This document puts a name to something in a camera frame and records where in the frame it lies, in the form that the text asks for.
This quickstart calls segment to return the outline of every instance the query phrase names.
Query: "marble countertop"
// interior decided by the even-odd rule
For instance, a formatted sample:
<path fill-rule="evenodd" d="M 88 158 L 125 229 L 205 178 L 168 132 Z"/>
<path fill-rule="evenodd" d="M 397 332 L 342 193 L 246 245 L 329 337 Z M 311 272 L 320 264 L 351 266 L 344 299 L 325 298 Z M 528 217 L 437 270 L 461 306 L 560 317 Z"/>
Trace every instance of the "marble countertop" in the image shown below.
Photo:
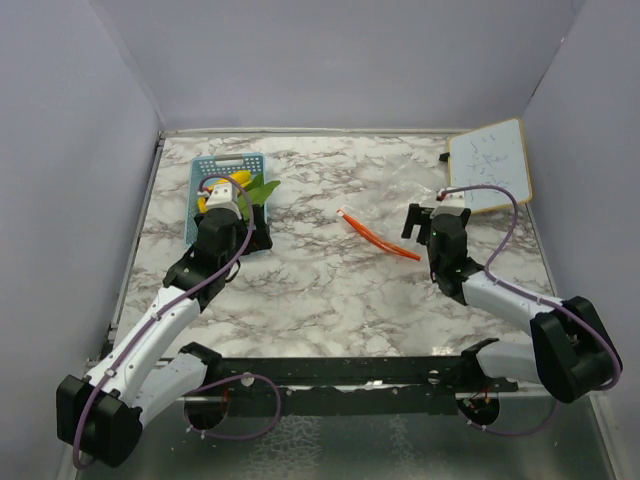
<path fill-rule="evenodd" d="M 146 311 L 167 268 L 185 251 L 190 161 L 200 155 L 242 152 L 263 153 L 268 178 L 282 181 L 269 199 L 273 249 L 244 257 L 238 277 L 177 337 L 165 356 L 175 355 L 191 341 L 225 356 L 254 357 L 446 355 L 492 336 L 524 341 L 525 334 L 510 324 L 441 294 L 428 278 L 426 251 L 421 262 L 391 256 L 336 215 L 337 208 L 351 205 L 375 222 L 375 212 L 367 206 L 374 205 L 369 201 L 372 195 L 393 198 L 393 192 L 385 190 L 389 172 L 395 171 L 390 165 L 402 165 L 409 172 L 414 166 L 420 172 L 415 178 L 425 178 L 434 189 L 445 186 L 446 165 L 438 161 L 445 144 L 443 136 L 167 139 L 116 344 Z M 472 216 L 467 232 L 476 261 L 484 262 L 497 246 L 509 215 L 500 211 Z M 551 293 L 524 208 L 494 272 Z"/>

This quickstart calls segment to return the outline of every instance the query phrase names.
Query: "gray wall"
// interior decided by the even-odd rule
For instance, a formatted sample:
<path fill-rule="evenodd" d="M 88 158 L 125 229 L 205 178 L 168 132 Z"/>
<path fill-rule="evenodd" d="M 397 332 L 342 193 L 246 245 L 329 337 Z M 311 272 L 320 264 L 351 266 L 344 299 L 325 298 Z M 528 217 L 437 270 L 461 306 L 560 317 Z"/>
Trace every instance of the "gray wall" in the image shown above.
<path fill-rule="evenodd" d="M 0 65 L 0 469 L 47 479 L 55 389 L 106 332 L 159 125 L 84 0 L 4 0 Z"/>
<path fill-rule="evenodd" d="M 521 115 L 581 3 L 92 0 L 169 129 L 474 127 Z"/>
<path fill-rule="evenodd" d="M 625 362 L 610 396 L 640 474 L 640 3 L 590 0 L 524 113 L 533 212 L 564 296 L 590 298 Z"/>

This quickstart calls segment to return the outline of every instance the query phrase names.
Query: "wooden whiteboard frame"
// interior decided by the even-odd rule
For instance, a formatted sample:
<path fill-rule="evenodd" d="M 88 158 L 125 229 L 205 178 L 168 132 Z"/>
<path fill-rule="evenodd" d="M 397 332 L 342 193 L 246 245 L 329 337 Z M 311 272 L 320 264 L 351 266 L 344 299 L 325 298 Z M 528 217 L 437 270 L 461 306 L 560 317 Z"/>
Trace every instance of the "wooden whiteboard frame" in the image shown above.
<path fill-rule="evenodd" d="M 529 203 L 531 201 L 531 199 L 533 198 L 533 186 L 531 185 L 531 174 L 529 172 L 529 158 L 527 157 L 527 147 L 526 147 L 526 143 L 525 143 L 525 139 L 524 139 L 524 128 L 522 126 L 522 119 L 520 117 L 511 117 L 511 118 L 507 118 L 506 120 L 501 120 L 499 122 L 495 122 L 495 123 L 490 123 L 488 125 L 484 125 L 482 127 L 476 128 L 474 130 L 470 130 L 468 132 L 465 133 L 461 133 L 459 135 L 454 135 L 453 137 L 449 137 L 447 139 L 447 150 L 449 150 L 449 162 L 448 162 L 448 172 L 449 172 L 449 186 L 453 186 L 451 185 L 451 160 L 452 160 L 452 156 L 451 156 L 451 140 L 453 140 L 454 138 L 457 137 L 461 137 L 463 135 L 467 135 L 469 133 L 473 133 L 473 132 L 477 132 L 478 130 L 482 130 L 483 128 L 487 128 L 487 127 L 492 127 L 494 125 L 500 125 L 501 123 L 505 123 L 508 122 L 510 120 L 517 120 L 518 121 L 518 127 L 520 128 L 520 140 L 522 141 L 522 152 L 524 153 L 524 166 L 525 166 L 525 170 L 527 172 L 527 183 L 529 184 L 529 198 L 526 198 L 525 200 L 521 200 L 518 202 L 518 205 L 525 205 L 527 203 Z M 505 209 L 505 208 L 511 208 L 511 203 L 505 203 L 504 205 L 497 205 L 495 207 L 490 207 L 490 208 L 483 208 L 481 210 L 472 210 L 471 213 L 483 213 L 483 212 L 491 212 L 493 210 L 501 210 L 501 209 Z"/>

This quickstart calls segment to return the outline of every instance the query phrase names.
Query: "whiteboard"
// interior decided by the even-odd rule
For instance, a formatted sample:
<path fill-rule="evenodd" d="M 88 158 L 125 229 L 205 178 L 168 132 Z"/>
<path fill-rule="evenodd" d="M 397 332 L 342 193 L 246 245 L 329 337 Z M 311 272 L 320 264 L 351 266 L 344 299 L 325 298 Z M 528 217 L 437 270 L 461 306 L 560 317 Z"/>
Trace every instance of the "whiteboard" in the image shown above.
<path fill-rule="evenodd" d="M 488 184 L 506 188 L 518 203 L 531 200 L 531 181 L 519 118 L 482 127 L 449 139 L 449 180 L 454 187 Z M 511 206 L 493 190 L 465 192 L 472 212 Z"/>

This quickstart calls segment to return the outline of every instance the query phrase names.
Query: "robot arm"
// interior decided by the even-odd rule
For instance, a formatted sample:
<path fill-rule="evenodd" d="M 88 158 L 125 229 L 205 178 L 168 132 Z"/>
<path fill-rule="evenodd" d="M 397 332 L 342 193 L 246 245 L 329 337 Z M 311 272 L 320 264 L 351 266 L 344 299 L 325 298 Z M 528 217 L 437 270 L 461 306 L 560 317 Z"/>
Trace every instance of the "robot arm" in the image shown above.
<path fill-rule="evenodd" d="M 591 302 L 538 294 L 489 275 L 468 256 L 465 227 L 471 212 L 464 208 L 463 193 L 439 200 L 436 208 L 410 205 L 402 237 L 410 238 L 419 225 L 417 242 L 427 247 L 431 280 L 440 290 L 512 323 L 532 339 L 523 345 L 482 342 L 475 356 L 483 373 L 541 383 L 565 403 L 614 378 L 622 363 Z"/>
<path fill-rule="evenodd" d="M 133 330 L 83 379 L 69 375 L 59 385 L 58 438 L 74 445 L 74 450 L 79 432 L 79 449 L 118 466 L 158 413 L 202 385 L 210 358 L 199 352 L 182 349 L 165 367 L 156 369 L 156 364 L 177 335 L 233 279 L 235 274 L 228 277 L 222 272 L 241 249 L 246 247 L 242 254 L 249 254 L 272 246 L 262 207 L 257 206 L 252 209 L 254 228 L 246 243 L 251 222 L 247 226 L 242 219 L 229 183 L 216 185 L 206 205 L 206 213 L 195 218 L 195 243 L 168 270 L 163 288 Z"/>

